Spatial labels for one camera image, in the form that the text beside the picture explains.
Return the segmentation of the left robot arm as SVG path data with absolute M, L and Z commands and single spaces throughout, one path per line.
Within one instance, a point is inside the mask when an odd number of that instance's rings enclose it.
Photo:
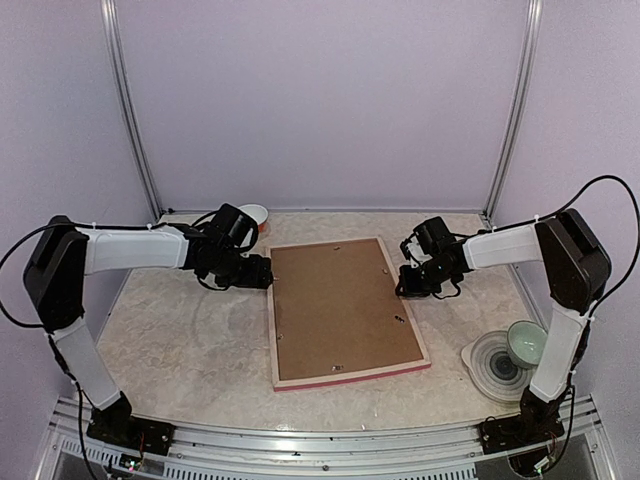
M 115 442 L 133 443 L 140 424 L 99 353 L 87 319 L 93 277 L 134 270 L 192 274 L 205 289 L 266 290 L 271 261 L 254 253 L 268 212 L 224 203 L 192 222 L 147 225 L 81 223 L 52 217 L 37 230 L 23 282 L 62 369 L 93 407 L 93 423 Z

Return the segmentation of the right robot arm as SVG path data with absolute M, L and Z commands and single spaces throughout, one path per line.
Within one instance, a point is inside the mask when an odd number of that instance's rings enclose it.
M 406 260 L 395 293 L 403 298 L 438 297 L 442 285 L 458 285 L 472 271 L 540 262 L 545 269 L 552 315 L 541 361 L 524 389 L 511 433 L 535 442 L 557 421 L 572 372 L 588 342 L 592 309 L 602 300 L 612 267 L 609 255 L 574 208 L 538 220 L 459 236 L 434 217 L 416 226 L 400 244 Z

